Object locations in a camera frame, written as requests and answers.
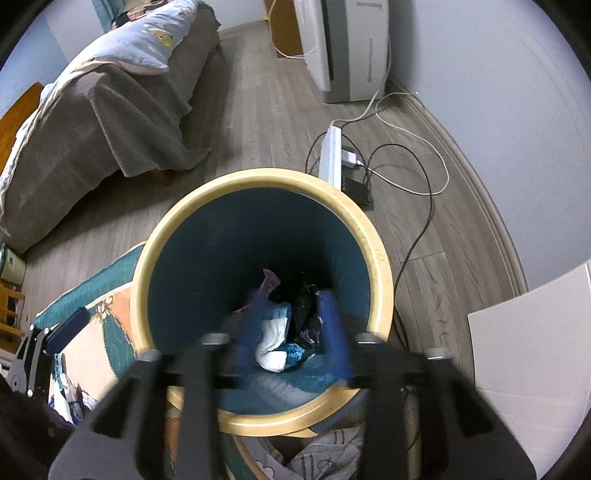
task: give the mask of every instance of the bed leg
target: bed leg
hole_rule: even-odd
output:
[[[174,170],[150,170],[150,173],[160,185],[168,187],[172,185],[176,172]]]

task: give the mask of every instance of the white board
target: white board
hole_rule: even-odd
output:
[[[541,478],[589,410],[591,281],[581,265],[521,297],[468,315],[476,386]]]

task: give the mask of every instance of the charger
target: charger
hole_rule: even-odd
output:
[[[343,177],[341,191],[360,207],[373,204],[369,187],[360,181]]]

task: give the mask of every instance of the wooden bed frame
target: wooden bed frame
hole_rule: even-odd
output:
[[[8,161],[18,129],[39,106],[42,90],[41,83],[33,83],[0,118],[0,172]]]

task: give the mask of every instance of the wooden cabinet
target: wooden cabinet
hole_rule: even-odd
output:
[[[271,23],[272,40],[276,48],[285,55],[301,55],[303,53],[300,40],[300,30],[297,26],[296,9],[294,0],[276,0],[269,18],[269,10],[273,0],[264,0],[265,21]]]

